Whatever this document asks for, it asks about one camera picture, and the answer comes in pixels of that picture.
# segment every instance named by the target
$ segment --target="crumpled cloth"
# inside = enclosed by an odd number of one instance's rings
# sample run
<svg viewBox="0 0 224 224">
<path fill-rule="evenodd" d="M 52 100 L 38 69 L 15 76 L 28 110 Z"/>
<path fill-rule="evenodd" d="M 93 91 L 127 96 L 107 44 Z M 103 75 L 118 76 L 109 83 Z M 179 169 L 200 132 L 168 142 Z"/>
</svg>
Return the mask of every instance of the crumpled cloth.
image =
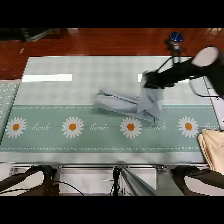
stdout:
<svg viewBox="0 0 224 224">
<path fill-rule="evenodd" d="M 131 117 L 155 122 L 162 111 L 163 89 L 144 88 L 146 80 L 141 80 L 140 97 L 126 95 L 106 88 L 100 89 L 95 106 Z"/>
<path fill-rule="evenodd" d="M 210 169 L 224 174 L 224 132 L 202 130 L 198 141 Z"/>
</svg>

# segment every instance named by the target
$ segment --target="reddish brown floor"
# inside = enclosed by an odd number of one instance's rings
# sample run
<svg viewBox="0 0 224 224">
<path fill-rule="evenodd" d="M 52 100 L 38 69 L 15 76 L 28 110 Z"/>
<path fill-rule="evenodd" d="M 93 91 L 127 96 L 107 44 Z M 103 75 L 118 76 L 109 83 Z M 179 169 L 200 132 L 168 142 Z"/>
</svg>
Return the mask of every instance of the reddish brown floor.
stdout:
<svg viewBox="0 0 224 224">
<path fill-rule="evenodd" d="M 224 36 L 208 28 L 78 28 L 63 29 L 37 42 L 0 42 L 0 79 L 20 78 L 28 57 L 63 55 L 169 55 L 164 40 L 173 31 L 184 35 L 184 56 L 216 45 L 224 50 Z"/>
</svg>

